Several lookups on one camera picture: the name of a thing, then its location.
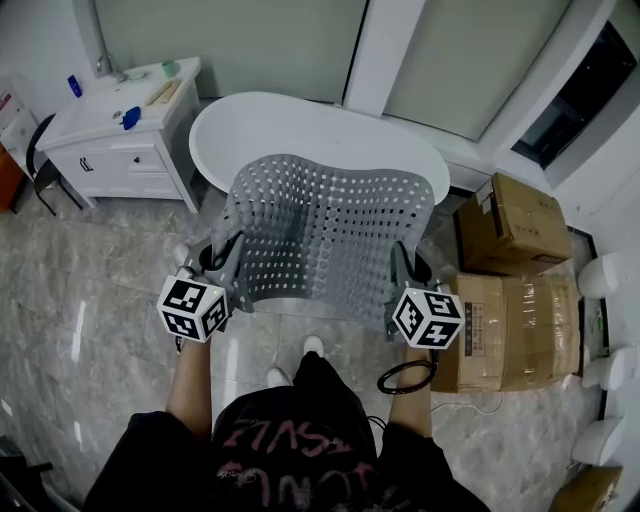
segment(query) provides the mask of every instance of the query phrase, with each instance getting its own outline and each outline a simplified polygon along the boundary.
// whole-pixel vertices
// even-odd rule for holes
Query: cabinet door
[[[122,181],[116,156],[109,149],[49,155],[62,175],[82,195],[109,196],[110,189]]]

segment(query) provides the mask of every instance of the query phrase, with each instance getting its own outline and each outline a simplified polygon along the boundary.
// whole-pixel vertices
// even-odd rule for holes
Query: cabinet drawer
[[[115,147],[121,168],[127,173],[166,173],[167,168],[154,145]]]
[[[113,197],[181,199],[171,176],[164,173],[130,173],[109,190]]]

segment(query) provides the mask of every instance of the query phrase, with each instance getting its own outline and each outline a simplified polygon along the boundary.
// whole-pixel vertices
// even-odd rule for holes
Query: chair backrest
[[[222,98],[204,109],[189,136],[202,175],[228,192],[236,174],[266,155],[291,154],[341,169],[395,169],[426,178],[436,204],[449,190],[438,151],[411,131],[336,106],[266,92]]]
[[[29,148],[27,149],[27,170],[29,171],[29,174],[31,175],[32,178],[35,178],[38,175],[38,171],[36,170],[35,165],[33,163],[33,157],[36,152],[36,144],[38,143],[38,141],[40,140],[40,137],[42,137],[42,134],[47,129],[47,126],[49,126],[49,123],[51,123],[54,117],[55,117],[55,114],[51,114],[44,121],[42,121],[40,125],[36,128],[36,131],[33,132],[33,136],[31,137],[31,142],[29,142]]]

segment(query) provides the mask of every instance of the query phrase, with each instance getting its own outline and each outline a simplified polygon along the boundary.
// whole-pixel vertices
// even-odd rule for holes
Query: orange object
[[[0,144],[0,211],[8,210],[24,173]]]

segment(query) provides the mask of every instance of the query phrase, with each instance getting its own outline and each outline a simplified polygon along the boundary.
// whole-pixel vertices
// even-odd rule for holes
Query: faucet
[[[128,78],[127,74],[120,69],[120,66],[118,66],[118,63],[113,58],[113,55],[111,55],[109,52],[100,55],[98,62],[96,62],[96,69],[98,73],[102,71],[102,61],[105,58],[109,61],[109,65],[111,66],[111,76],[114,77],[118,81],[118,83],[124,82]]]

